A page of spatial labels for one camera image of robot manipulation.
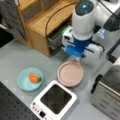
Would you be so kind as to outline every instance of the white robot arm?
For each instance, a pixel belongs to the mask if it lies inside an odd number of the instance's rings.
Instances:
[[[80,0],[73,11],[72,26],[63,34],[64,51],[79,58],[84,54],[100,58],[104,49],[92,43],[94,26],[104,27],[108,31],[120,29],[119,7],[120,0]]]

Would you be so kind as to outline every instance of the gray tabletop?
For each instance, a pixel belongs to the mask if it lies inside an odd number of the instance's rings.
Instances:
[[[95,36],[106,48],[106,52],[112,47],[113,42]],[[84,69],[84,79],[80,85],[71,88],[78,99],[76,103],[65,114],[62,120],[111,120],[107,115],[95,108],[90,100],[90,94],[94,80],[98,74],[105,74],[112,63],[106,60],[106,52],[100,60],[87,57],[82,60],[81,65]],[[0,49],[0,81],[7,86],[22,102],[28,107],[32,100],[52,81],[57,80],[57,70],[59,66],[75,58],[67,55],[62,50],[51,58],[47,58],[40,52],[25,47],[13,40]],[[17,86],[17,77],[26,68],[38,68],[44,74],[44,81],[41,87],[35,92],[22,91]]]

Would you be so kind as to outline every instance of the metal appliance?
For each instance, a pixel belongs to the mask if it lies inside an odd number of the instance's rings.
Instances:
[[[114,120],[120,120],[120,57],[116,59],[112,52],[120,44],[120,40],[107,53],[107,58],[115,62],[108,72],[96,78],[91,93],[91,102]]]

